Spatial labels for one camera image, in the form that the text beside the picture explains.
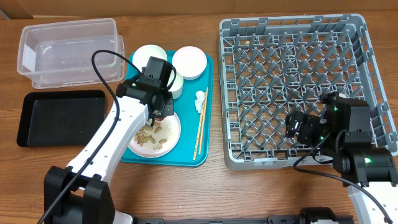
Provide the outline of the white bowl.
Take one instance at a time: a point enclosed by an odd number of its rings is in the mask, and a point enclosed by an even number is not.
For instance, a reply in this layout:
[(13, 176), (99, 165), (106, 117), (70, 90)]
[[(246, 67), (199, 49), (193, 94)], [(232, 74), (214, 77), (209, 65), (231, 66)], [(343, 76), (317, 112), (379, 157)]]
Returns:
[(167, 60), (167, 54), (163, 48), (158, 45), (149, 44), (143, 45), (134, 52), (132, 55), (132, 63), (142, 71), (142, 68), (146, 67), (150, 57)]

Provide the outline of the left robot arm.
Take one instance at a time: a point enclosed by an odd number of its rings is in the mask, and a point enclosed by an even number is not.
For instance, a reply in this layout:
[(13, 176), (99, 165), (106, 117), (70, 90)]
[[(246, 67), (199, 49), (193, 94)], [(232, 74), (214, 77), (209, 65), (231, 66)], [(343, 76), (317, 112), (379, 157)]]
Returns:
[(44, 179), (45, 212), (39, 223), (132, 223), (116, 211), (109, 185), (132, 137), (157, 117), (172, 115), (172, 82), (138, 74), (120, 84), (111, 111), (66, 168), (53, 166)]

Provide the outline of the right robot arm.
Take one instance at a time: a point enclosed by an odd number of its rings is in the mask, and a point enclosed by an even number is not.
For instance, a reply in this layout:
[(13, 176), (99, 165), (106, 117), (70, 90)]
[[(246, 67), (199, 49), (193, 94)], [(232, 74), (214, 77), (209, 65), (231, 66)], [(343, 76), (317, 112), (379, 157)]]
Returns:
[[(359, 222), (397, 223), (397, 169), (388, 149), (373, 146), (370, 106), (336, 91), (320, 100), (321, 115), (294, 111), (285, 118), (286, 137), (311, 148), (294, 162), (294, 170), (342, 182)], [(298, 167), (317, 153), (329, 158), (336, 175)]]

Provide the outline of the white cup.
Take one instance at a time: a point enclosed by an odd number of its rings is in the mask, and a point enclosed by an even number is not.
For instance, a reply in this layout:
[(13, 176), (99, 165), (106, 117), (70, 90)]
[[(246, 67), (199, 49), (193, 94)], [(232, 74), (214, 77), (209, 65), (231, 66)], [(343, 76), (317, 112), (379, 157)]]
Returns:
[(170, 92), (172, 93), (173, 99), (177, 99), (181, 96), (182, 91), (183, 91), (183, 77), (181, 74), (177, 73), (177, 77), (175, 78), (173, 85), (170, 88)]

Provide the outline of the white tissue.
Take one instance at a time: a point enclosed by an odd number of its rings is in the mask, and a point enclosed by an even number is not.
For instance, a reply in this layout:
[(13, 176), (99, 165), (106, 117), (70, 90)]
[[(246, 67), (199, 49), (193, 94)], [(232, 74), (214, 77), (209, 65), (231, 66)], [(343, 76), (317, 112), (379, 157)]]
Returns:
[(195, 93), (195, 109), (200, 114), (203, 110), (203, 104), (206, 99), (206, 93), (199, 90)]

